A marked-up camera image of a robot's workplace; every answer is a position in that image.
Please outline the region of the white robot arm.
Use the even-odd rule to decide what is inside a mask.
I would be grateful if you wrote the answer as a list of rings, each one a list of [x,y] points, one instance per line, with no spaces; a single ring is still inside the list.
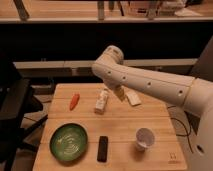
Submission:
[[[182,108],[200,118],[195,171],[213,171],[213,82],[123,64],[124,54],[108,46],[92,64],[94,75],[123,101],[123,86]]]

